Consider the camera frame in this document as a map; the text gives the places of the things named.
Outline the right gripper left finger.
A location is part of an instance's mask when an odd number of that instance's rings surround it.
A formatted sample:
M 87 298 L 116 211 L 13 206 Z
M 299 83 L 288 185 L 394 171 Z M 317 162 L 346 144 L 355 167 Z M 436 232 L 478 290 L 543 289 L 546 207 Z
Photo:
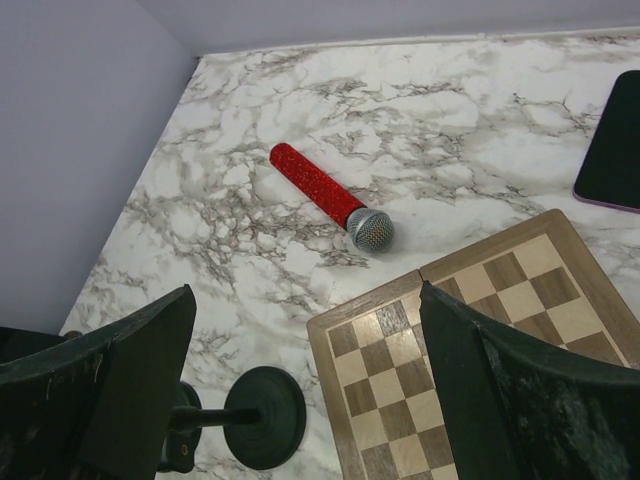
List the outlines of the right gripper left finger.
M 154 478 L 195 315 L 184 285 L 2 364 L 2 478 Z

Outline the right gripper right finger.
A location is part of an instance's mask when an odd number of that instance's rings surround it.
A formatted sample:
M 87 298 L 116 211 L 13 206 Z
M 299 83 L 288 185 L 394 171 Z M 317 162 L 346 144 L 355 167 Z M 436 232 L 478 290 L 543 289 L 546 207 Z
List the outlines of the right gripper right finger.
M 637 370 L 522 333 L 429 282 L 420 299 L 459 478 L 638 478 Z

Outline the black phone stand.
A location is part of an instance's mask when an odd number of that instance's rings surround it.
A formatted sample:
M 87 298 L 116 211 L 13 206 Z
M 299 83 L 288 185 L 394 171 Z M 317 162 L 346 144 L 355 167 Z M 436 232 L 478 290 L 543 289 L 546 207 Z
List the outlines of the black phone stand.
M 230 452 L 246 467 L 276 468 L 298 450 L 306 420 L 303 392 L 281 368 L 259 366 L 244 373 L 231 387 L 222 409 L 204 409 L 194 387 L 181 381 L 157 470 L 192 471 L 206 427 L 221 427 Z

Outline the purple case phone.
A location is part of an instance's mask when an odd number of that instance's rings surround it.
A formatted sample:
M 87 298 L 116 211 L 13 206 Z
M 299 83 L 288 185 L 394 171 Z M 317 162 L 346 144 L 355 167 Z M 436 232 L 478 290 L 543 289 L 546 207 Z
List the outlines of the purple case phone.
M 618 76 L 573 187 L 586 203 L 639 211 L 639 72 Z

